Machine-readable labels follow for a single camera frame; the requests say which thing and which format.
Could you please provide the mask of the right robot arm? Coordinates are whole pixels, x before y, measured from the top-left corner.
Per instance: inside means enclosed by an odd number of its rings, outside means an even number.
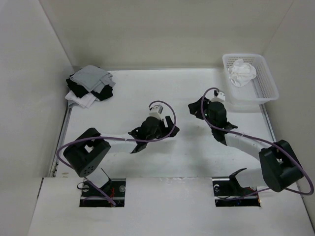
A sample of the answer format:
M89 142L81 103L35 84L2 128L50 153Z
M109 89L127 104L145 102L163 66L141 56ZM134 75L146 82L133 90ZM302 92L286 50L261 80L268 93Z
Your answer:
M218 101L200 98L188 104L190 114L209 122L216 141L225 146L236 148L260 162L260 167L253 170L241 168L232 173L234 177L228 182L228 189L233 194L241 194L246 187L268 187L281 192L296 181L302 179L302 171L278 148L288 153L298 162L290 144L284 140L275 143L264 143L235 134L238 127L227 120L224 105Z

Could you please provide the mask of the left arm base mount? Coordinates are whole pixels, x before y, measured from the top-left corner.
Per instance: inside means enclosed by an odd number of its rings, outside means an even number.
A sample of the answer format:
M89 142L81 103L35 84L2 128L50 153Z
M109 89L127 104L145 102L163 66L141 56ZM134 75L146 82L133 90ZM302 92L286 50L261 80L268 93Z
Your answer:
M105 196L86 180L77 184L81 191L79 207L124 207L126 179L111 179L101 190L115 203L112 204Z

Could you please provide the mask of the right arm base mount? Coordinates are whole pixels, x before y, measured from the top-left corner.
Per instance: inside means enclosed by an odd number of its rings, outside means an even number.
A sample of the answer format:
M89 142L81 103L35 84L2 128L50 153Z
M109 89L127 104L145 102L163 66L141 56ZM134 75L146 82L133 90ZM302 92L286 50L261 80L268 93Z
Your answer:
M239 173L246 168L239 169L227 177L212 178L215 205L217 207L260 207L259 195L245 197L257 191L256 186L247 185L242 187L237 180Z

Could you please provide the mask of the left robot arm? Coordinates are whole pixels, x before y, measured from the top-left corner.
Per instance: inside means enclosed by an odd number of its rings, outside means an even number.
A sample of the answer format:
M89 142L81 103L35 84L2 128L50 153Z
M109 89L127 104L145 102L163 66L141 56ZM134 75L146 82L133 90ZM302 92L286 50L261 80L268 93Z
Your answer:
M99 165L107 154L135 154L144 150L148 143L175 137L179 131L170 116L162 120L147 117L140 127L109 139L101 139L101 133L95 128L89 128L79 136L75 144L67 146L63 156L79 177L91 181L94 191L105 196L110 192L110 177Z

